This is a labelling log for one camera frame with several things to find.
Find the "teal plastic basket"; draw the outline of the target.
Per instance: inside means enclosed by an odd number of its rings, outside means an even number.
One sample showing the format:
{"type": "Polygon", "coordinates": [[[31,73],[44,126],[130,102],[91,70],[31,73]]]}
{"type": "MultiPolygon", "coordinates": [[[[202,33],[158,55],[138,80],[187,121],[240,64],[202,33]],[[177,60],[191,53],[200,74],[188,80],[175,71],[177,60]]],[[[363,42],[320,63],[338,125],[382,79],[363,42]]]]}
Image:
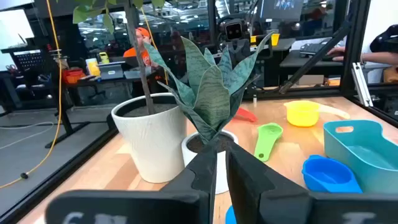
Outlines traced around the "teal plastic basket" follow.
{"type": "Polygon", "coordinates": [[[330,121],[323,125],[326,156],[354,173],[362,191],[398,194],[398,145],[371,120],[330,121]]]}

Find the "yellow bottle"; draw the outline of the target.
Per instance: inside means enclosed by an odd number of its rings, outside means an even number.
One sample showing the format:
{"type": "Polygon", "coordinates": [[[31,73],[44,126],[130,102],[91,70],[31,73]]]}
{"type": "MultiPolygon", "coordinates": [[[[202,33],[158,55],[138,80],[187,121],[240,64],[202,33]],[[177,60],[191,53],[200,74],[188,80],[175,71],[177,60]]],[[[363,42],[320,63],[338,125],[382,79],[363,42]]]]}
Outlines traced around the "yellow bottle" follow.
{"type": "Polygon", "coordinates": [[[85,62],[90,75],[100,76],[101,72],[98,68],[98,62],[96,58],[86,59],[85,62]]]}

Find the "leafy green tree plant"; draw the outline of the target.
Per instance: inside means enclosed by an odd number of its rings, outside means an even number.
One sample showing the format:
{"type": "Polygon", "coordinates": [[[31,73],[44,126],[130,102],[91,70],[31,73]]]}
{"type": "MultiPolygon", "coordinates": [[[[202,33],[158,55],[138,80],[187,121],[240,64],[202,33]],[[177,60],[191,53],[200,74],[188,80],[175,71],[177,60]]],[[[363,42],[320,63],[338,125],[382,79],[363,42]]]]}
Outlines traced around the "leafy green tree plant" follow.
{"type": "MultiPolygon", "coordinates": [[[[73,23],[78,24],[85,21],[87,18],[94,18],[104,12],[103,24],[107,27],[109,32],[112,34],[115,30],[112,17],[109,12],[109,4],[117,5],[118,0],[104,0],[104,6],[102,8],[95,8],[95,3],[97,0],[75,0],[78,5],[73,11],[73,23]]],[[[138,40],[138,35],[136,34],[136,27],[134,23],[136,19],[133,14],[136,10],[136,3],[142,5],[141,0],[120,0],[123,4],[124,12],[126,13],[127,25],[129,32],[130,42],[133,48],[136,50],[136,58],[139,66],[139,77],[141,79],[142,90],[144,92],[145,105],[139,106],[137,109],[133,109],[128,112],[127,115],[134,116],[149,116],[156,114],[155,104],[150,95],[151,89],[158,90],[155,84],[155,78],[152,77],[148,79],[146,74],[146,66],[142,58],[142,53],[144,52],[144,41],[138,40]]]]}

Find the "blue measuring cup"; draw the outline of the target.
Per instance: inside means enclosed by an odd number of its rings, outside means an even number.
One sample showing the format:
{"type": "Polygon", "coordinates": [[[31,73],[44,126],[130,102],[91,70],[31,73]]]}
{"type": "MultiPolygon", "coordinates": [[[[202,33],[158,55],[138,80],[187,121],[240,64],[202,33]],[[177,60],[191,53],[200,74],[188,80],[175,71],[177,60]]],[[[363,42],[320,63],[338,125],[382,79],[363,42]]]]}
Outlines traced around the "blue measuring cup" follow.
{"type": "Polygon", "coordinates": [[[356,194],[363,192],[351,169],[334,159],[312,155],[303,163],[302,174],[305,185],[312,191],[356,194]]]}

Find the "green measuring cup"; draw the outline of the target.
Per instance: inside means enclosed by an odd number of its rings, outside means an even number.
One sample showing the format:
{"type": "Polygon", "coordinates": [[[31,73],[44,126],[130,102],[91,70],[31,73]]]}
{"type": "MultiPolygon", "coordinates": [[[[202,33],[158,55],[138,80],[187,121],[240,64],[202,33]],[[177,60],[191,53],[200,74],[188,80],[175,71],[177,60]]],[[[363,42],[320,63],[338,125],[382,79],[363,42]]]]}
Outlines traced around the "green measuring cup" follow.
{"type": "Polygon", "coordinates": [[[275,142],[282,136],[283,128],[277,123],[268,123],[258,127],[257,143],[254,156],[262,162],[269,159],[275,142]]]}

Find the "large white plant pot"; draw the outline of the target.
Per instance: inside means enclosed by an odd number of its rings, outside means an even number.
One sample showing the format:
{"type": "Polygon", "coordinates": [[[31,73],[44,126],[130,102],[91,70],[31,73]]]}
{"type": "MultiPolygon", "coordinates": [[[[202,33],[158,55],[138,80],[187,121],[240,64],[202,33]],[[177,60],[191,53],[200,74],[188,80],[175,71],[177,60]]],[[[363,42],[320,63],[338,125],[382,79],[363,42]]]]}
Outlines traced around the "large white plant pot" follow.
{"type": "Polygon", "coordinates": [[[187,119],[173,94],[154,93],[155,114],[146,111],[140,96],[115,106],[111,116],[141,177],[152,183],[168,182],[185,168],[181,143],[187,135],[187,119]]]}

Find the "black desk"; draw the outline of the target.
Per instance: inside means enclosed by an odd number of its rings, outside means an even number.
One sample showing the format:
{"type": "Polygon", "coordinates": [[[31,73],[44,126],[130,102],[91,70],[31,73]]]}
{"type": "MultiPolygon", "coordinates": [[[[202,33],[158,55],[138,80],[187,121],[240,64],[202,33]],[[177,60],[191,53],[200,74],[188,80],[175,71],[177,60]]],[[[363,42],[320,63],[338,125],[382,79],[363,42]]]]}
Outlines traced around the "black desk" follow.
{"type": "Polygon", "coordinates": [[[81,130],[85,126],[87,126],[90,122],[85,121],[76,126],[75,128],[72,127],[69,117],[67,115],[67,109],[69,106],[66,102],[66,96],[64,91],[68,88],[78,88],[82,86],[94,86],[105,83],[111,82],[132,82],[132,83],[140,83],[141,85],[141,77],[139,75],[135,75],[132,78],[120,78],[120,79],[113,79],[113,80],[102,80],[101,78],[92,78],[88,81],[78,82],[76,84],[64,84],[62,80],[62,70],[57,72],[51,72],[50,74],[50,90],[51,95],[53,96],[53,100],[57,106],[57,113],[58,113],[58,121],[57,121],[57,128],[55,132],[54,140],[48,143],[45,148],[53,148],[56,144],[64,141],[67,137],[75,134],[77,131],[81,130]]]}
{"type": "MultiPolygon", "coordinates": [[[[299,50],[292,50],[279,64],[279,83],[284,84],[309,58],[301,57],[299,50]]],[[[342,62],[318,61],[299,81],[297,85],[322,85],[326,77],[340,77],[343,73],[342,62]]]]}

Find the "white board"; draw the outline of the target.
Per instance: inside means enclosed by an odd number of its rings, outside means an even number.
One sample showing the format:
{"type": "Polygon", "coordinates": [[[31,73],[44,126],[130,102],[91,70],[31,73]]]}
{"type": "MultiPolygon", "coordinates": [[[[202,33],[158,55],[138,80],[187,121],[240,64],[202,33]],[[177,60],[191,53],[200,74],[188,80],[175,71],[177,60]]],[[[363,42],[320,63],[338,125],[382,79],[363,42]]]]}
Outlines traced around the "white board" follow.
{"type": "Polygon", "coordinates": [[[23,9],[0,12],[0,49],[25,44],[34,33],[23,9]]]}

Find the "red measuring cup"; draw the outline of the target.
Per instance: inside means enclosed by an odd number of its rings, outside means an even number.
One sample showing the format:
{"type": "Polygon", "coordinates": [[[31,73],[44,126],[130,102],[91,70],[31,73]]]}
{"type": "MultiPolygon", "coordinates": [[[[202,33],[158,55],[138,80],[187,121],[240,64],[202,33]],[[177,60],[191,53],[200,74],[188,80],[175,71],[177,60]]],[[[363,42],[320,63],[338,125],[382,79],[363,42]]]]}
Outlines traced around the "red measuring cup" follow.
{"type": "Polygon", "coordinates": [[[248,121],[250,123],[256,123],[258,121],[258,118],[255,114],[241,107],[238,108],[234,116],[234,119],[238,119],[241,121],[248,121]]]}

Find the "yellow measuring cup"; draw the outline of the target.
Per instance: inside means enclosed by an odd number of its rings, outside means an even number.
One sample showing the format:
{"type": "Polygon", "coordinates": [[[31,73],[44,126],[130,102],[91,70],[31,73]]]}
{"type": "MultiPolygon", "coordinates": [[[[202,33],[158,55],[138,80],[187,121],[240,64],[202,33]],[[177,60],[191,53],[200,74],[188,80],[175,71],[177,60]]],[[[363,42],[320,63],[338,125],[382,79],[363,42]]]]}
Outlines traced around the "yellow measuring cup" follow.
{"type": "Polygon", "coordinates": [[[320,113],[330,113],[344,119],[350,119],[347,112],[337,108],[308,100],[295,100],[284,103],[287,121],[298,127],[312,127],[320,117],[320,113]]]}

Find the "silver metal bracket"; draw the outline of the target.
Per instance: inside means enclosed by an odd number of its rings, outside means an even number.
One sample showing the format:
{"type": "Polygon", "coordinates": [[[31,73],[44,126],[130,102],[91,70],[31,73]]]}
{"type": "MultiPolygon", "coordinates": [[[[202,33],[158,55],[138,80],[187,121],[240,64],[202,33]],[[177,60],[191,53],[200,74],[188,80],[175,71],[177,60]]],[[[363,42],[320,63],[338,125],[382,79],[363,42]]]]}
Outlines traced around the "silver metal bracket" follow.
{"type": "Polygon", "coordinates": [[[371,99],[371,95],[364,78],[364,73],[359,62],[352,63],[351,73],[353,75],[356,91],[361,104],[365,107],[372,107],[373,101],[371,99]]]}

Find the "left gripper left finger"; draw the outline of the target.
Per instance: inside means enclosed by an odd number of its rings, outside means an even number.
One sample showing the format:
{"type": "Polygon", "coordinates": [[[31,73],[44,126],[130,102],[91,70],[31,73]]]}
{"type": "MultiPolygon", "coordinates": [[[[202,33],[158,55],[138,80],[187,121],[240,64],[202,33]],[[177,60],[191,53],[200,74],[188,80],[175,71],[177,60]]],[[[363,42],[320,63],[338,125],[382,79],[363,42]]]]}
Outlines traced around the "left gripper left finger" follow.
{"type": "Polygon", "coordinates": [[[204,148],[158,191],[72,190],[45,210],[46,224],[212,224],[216,151],[204,148]]]}

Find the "green snake plant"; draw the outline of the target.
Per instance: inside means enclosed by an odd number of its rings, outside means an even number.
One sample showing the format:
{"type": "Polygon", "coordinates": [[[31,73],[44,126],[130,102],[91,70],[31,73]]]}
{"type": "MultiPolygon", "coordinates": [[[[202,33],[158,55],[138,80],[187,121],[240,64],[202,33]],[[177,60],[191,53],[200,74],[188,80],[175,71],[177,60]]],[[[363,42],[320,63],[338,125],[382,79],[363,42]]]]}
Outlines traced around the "green snake plant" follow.
{"type": "Polygon", "coordinates": [[[158,50],[145,43],[150,59],[160,65],[173,78],[176,89],[161,83],[173,96],[184,115],[194,124],[203,143],[212,141],[235,116],[245,88],[257,77],[250,78],[257,56],[272,33],[267,34],[256,51],[232,67],[228,48],[216,63],[208,49],[202,53],[190,40],[182,37],[185,47],[189,84],[181,82],[166,66],[158,50]]]}

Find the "grey box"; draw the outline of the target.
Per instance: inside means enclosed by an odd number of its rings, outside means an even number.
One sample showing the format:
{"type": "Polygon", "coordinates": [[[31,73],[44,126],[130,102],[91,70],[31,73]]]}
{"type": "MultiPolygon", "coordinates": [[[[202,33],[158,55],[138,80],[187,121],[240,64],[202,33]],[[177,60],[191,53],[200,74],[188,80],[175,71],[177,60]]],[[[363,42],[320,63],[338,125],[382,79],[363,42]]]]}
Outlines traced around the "grey box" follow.
{"type": "Polygon", "coordinates": [[[124,78],[121,64],[101,64],[98,65],[102,80],[113,80],[124,78]]]}

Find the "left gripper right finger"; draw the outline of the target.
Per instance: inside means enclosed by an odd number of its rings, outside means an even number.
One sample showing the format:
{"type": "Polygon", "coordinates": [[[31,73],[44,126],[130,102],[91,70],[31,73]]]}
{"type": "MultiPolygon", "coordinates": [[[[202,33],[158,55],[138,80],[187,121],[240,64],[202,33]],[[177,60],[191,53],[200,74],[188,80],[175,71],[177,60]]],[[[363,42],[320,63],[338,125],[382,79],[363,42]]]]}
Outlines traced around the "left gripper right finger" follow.
{"type": "Polygon", "coordinates": [[[310,192],[239,145],[226,151],[237,224],[398,224],[398,196],[310,192]]]}

